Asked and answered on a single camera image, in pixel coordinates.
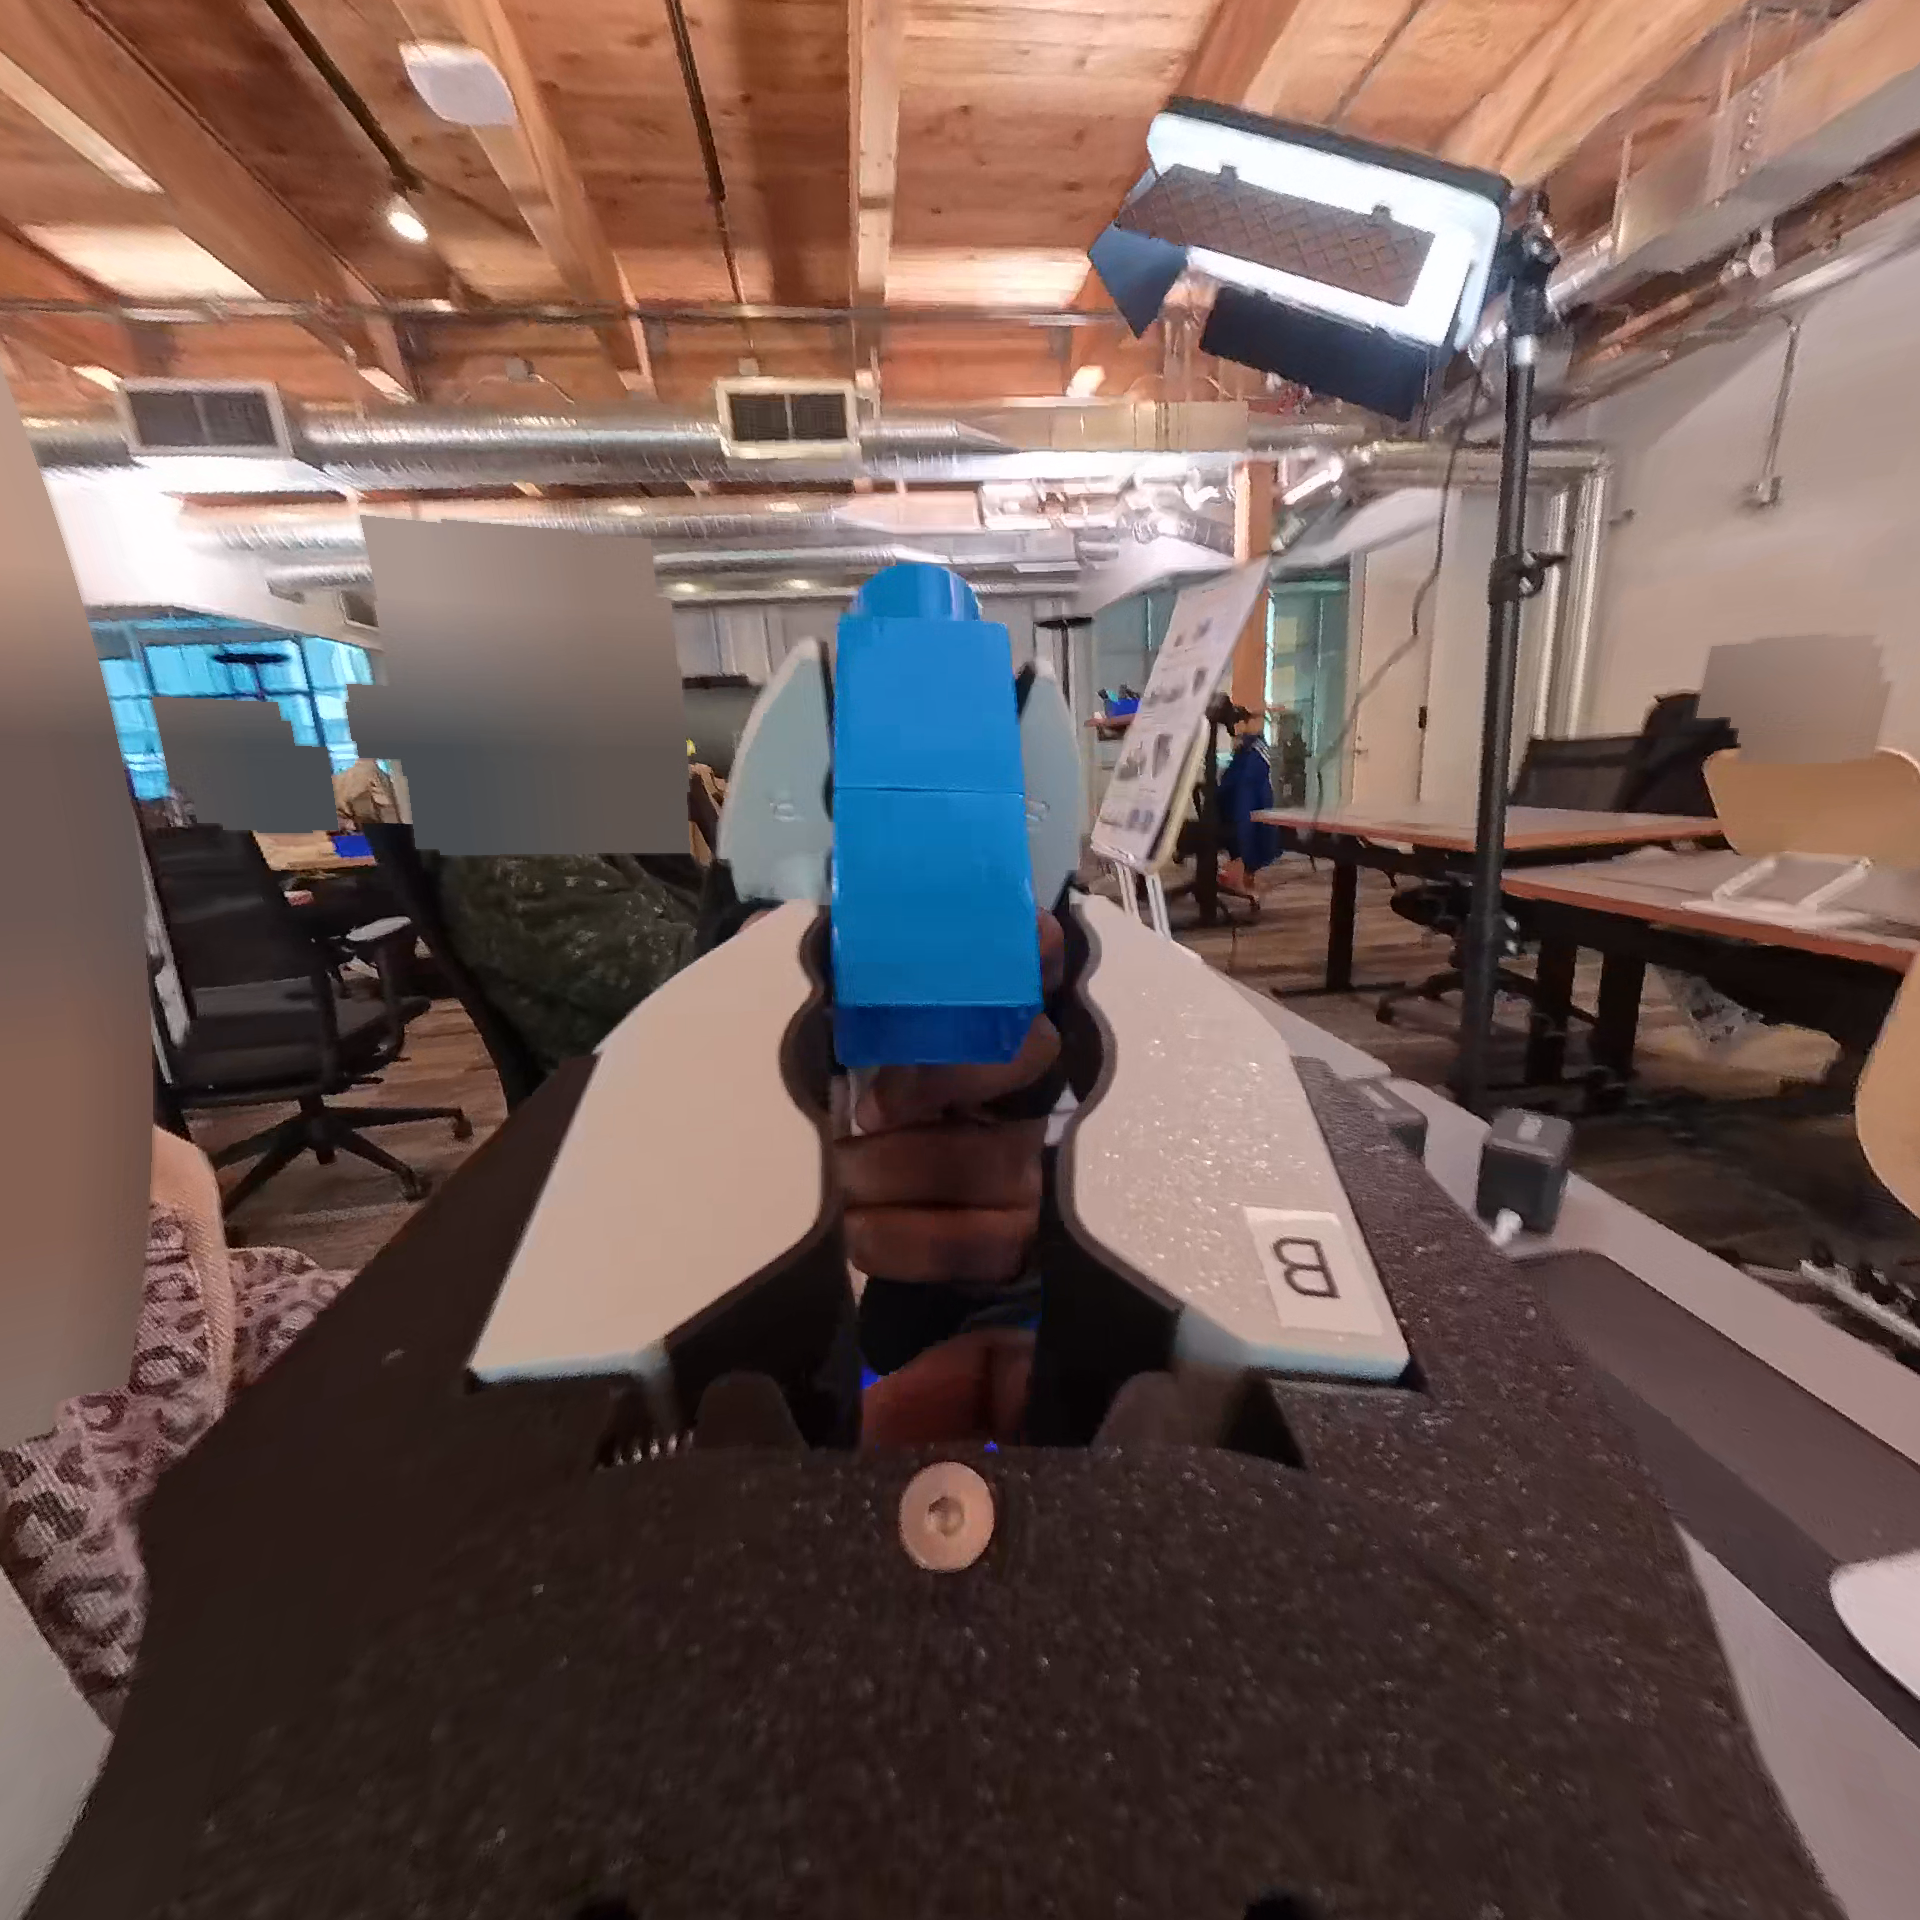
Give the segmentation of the white air vent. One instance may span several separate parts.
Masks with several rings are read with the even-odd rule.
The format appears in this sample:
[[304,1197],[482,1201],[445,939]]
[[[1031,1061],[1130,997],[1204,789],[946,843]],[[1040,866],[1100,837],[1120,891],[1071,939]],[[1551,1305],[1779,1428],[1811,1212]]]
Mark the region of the white air vent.
[[255,379],[133,377],[117,394],[134,459],[294,459],[280,394]]
[[860,400],[848,379],[718,377],[712,406],[733,461],[839,461],[860,452]]

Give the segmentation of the blue mega block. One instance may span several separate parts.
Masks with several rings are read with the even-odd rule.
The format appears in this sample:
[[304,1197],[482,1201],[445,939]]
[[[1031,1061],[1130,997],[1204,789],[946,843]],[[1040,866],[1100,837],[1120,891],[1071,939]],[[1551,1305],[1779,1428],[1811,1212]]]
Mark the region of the blue mega block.
[[839,1065],[1007,1065],[1042,1008],[1021,796],[842,784],[829,938]]
[[1016,673],[1004,624],[936,563],[874,573],[836,627],[836,796],[1021,796]]

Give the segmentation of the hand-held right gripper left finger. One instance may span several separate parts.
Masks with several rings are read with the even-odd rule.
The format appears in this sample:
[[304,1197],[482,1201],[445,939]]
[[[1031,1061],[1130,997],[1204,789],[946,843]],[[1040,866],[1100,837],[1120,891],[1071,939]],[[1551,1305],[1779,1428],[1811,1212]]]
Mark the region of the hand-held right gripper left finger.
[[827,958],[824,910],[784,902],[594,1052],[470,1381],[623,1386],[691,1434],[712,1384],[763,1377],[810,1445],[854,1443]]

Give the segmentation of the person's right hand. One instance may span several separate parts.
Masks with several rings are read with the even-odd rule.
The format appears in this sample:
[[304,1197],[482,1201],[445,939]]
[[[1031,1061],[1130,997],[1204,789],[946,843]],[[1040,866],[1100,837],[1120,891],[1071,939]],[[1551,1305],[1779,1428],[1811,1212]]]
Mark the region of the person's right hand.
[[877,1377],[861,1393],[864,1450],[1012,1448],[1024,1437],[1035,1337],[979,1329]]

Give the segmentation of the printed instruction sheet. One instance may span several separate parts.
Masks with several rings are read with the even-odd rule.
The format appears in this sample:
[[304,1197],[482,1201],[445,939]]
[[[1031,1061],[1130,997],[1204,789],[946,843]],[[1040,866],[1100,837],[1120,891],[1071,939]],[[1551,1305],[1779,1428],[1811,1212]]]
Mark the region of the printed instruction sheet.
[[1140,878],[1163,862],[1162,846],[1178,833],[1192,786],[1188,758],[1267,580],[1269,563],[1256,560],[1178,593],[1102,790],[1091,830],[1094,858]]

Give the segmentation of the LED light panel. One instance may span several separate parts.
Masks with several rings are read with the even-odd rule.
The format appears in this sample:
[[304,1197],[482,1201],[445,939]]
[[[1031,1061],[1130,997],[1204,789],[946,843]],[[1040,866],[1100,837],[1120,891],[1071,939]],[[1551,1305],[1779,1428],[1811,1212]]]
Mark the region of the LED light panel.
[[1207,282],[1203,354],[1403,424],[1482,322],[1512,195],[1482,168],[1171,98],[1088,265],[1134,336]]

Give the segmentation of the person's left hand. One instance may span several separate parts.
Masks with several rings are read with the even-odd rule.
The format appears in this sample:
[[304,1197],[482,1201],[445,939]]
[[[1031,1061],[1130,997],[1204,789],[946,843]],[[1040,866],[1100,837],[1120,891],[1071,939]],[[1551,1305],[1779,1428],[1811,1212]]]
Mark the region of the person's left hand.
[[888,1064],[858,1074],[832,1173],[864,1283],[996,1293],[1040,1233],[1046,1120],[1016,1112],[1061,1061],[1042,1005],[1004,1064]]

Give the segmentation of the instruction poster on stand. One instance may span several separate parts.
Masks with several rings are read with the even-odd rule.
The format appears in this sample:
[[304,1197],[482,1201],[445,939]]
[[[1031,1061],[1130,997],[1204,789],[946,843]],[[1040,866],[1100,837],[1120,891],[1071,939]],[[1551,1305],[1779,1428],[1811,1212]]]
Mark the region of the instruction poster on stand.
[[1856,1138],[1877,1181],[1918,1216],[1918,958],[1856,1082]]

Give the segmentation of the wooden office desk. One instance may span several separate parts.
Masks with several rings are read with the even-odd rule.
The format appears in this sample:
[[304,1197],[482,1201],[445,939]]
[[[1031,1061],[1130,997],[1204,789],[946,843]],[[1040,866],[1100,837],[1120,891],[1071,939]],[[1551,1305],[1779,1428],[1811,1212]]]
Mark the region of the wooden office desk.
[[[1355,808],[1261,808],[1252,812],[1250,824],[1275,830],[1282,853],[1333,866],[1323,986],[1274,990],[1282,1002],[1355,993],[1360,873],[1391,880],[1469,880],[1475,873],[1475,826],[1442,810],[1381,814]],[[1568,808],[1511,808],[1504,817],[1501,860],[1509,872],[1594,865],[1644,848],[1723,850],[1728,842],[1715,819]]]
[[1755,1017],[1802,1024],[1838,1045],[1835,1065],[1788,1097],[1791,1114],[1846,1114],[1867,1056],[1915,960],[1915,908],[1842,906],[1819,918],[1748,918],[1715,902],[1702,878],[1712,856],[1621,858],[1522,869],[1504,899],[1541,946],[1535,1012],[1570,1008],[1572,964],[1599,960],[1583,1092],[1591,1112],[1627,1105],[1647,974],[1698,977]]

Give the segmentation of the black office chair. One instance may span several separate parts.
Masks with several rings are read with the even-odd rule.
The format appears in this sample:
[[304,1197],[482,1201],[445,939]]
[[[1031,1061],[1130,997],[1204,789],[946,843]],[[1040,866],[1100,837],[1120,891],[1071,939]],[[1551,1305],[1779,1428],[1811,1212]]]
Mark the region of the black office chair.
[[181,1114],[284,1106],[274,1128],[208,1153],[242,1166],[223,1213],[301,1158],[349,1156],[392,1178],[407,1203],[430,1179],[373,1134],[445,1123],[472,1138],[461,1108],[355,1106],[399,1061],[426,998],[404,993],[416,926],[391,915],[347,929],[335,944],[307,926],[248,833],[216,826],[157,828],[143,837],[165,954],[183,1017],[160,1019],[160,1074]]
[[1660,698],[1632,736],[1535,736],[1509,789],[1506,821],[1522,808],[1710,821],[1707,758],[1738,744],[1735,723],[1702,715],[1695,693]]

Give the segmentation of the wooden backing board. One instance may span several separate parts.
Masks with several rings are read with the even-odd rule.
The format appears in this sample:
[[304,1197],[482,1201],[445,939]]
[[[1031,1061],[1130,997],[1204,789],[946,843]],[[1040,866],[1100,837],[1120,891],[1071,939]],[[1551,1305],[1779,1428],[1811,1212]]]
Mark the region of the wooden backing board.
[[1918,873],[1918,761],[1907,753],[1762,761],[1726,749],[1706,761],[1702,777],[1735,860],[1728,876],[1767,858],[1866,862],[1875,876]]

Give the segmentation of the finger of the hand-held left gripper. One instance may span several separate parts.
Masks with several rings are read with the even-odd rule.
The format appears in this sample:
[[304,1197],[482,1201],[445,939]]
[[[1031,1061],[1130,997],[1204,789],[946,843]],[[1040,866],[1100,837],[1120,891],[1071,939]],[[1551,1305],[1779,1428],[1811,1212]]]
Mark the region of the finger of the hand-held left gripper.
[[827,906],[832,897],[832,667],[802,641],[762,691],[735,744],[716,856],[735,899]]
[[1085,784],[1080,728],[1046,661],[1020,670],[1016,721],[1034,897],[1038,908],[1056,908],[1083,856]]

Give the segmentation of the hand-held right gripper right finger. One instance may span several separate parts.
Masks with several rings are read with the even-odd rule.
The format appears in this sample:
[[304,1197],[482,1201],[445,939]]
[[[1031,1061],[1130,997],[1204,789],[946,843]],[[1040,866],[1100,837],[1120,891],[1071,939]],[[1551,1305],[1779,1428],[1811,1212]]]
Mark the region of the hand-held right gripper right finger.
[[1280,1386],[1411,1390],[1413,1348],[1282,1033],[1191,952],[1068,900],[1068,1115],[1042,1240],[1035,1443],[1165,1377],[1204,1445],[1284,1453]]

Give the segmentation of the white ceiling device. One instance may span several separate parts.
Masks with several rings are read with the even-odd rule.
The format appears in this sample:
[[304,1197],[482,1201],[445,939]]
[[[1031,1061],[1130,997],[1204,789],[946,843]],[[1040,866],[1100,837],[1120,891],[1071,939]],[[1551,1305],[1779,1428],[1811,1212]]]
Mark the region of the white ceiling device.
[[450,40],[408,40],[399,45],[402,72],[419,101],[440,121],[470,133],[514,128],[512,85],[496,62]]

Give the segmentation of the silver ventilation duct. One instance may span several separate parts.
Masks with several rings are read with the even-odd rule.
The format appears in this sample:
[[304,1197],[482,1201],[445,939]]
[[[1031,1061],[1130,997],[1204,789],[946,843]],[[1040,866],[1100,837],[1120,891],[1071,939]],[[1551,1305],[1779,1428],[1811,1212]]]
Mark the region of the silver ventilation duct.
[[123,412],[23,416],[44,474],[140,474],[181,497],[308,497],[322,492],[460,492],[517,483],[573,489],[667,484],[771,486],[853,483],[927,489],[1179,489],[1235,468],[1275,465],[1282,489],[1367,497],[1390,489],[1488,486],[1501,452],[1490,438],[1415,438],[1355,412],[1260,414],[1235,400],[987,406],[960,414],[875,412],[854,441],[804,452],[742,452],[710,416],[626,406],[575,416],[479,406],[356,414],[287,406],[262,449],[140,450]]

